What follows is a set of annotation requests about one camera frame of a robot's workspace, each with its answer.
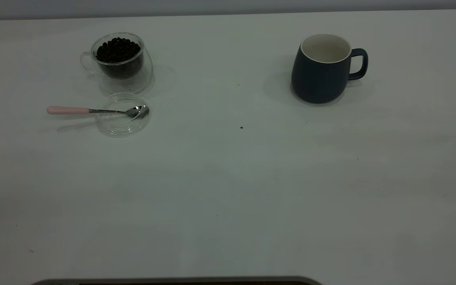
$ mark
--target double-walled glass cup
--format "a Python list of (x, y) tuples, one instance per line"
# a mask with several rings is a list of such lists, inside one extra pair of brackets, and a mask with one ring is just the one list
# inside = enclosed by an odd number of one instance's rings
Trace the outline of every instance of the double-walled glass cup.
[[(99, 47), (114, 38), (124, 38), (140, 46), (140, 51), (132, 58), (120, 63), (104, 63), (96, 58)], [(80, 63), (96, 76), (103, 89), (111, 93), (138, 93), (145, 89), (152, 77), (152, 60), (143, 40), (128, 32), (108, 34), (92, 45), (91, 51), (83, 52)]]

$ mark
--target roasted coffee bean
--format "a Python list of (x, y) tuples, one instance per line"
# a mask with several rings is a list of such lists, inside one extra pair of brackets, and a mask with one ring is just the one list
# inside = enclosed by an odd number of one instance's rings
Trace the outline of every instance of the roasted coffee bean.
[(127, 38), (113, 38), (98, 48), (96, 58), (104, 63), (120, 63), (136, 56), (140, 49)]

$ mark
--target dark blue mug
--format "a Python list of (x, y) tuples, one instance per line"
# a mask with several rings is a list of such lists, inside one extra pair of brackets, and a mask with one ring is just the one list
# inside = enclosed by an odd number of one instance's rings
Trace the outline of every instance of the dark blue mug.
[[(351, 58), (362, 56), (360, 71), (350, 74)], [(347, 40), (333, 34), (315, 34), (298, 49), (291, 85), (298, 97), (310, 103), (327, 103), (342, 94), (348, 80), (362, 78), (369, 57), (363, 49), (351, 49)]]

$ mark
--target silver spoon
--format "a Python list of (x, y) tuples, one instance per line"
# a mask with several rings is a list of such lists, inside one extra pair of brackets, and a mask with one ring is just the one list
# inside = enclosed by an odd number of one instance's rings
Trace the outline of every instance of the silver spoon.
[(61, 107), (61, 106), (49, 106), (47, 107), (47, 113), (51, 115), (83, 115), (83, 114), (94, 114), (99, 112), (108, 112), (108, 113), (119, 113), (125, 114), (128, 117), (136, 117), (140, 113), (143, 113), (141, 118), (145, 117), (149, 113), (149, 107), (146, 105), (135, 106), (127, 111), (117, 111), (117, 110), (98, 110), (98, 109), (88, 109), (88, 108), (78, 108), (78, 107)]

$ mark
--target wall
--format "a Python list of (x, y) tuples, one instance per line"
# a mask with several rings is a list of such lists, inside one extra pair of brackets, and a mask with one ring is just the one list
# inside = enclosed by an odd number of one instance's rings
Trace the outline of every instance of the wall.
[(456, 0), (0, 0), (0, 19), (454, 8)]

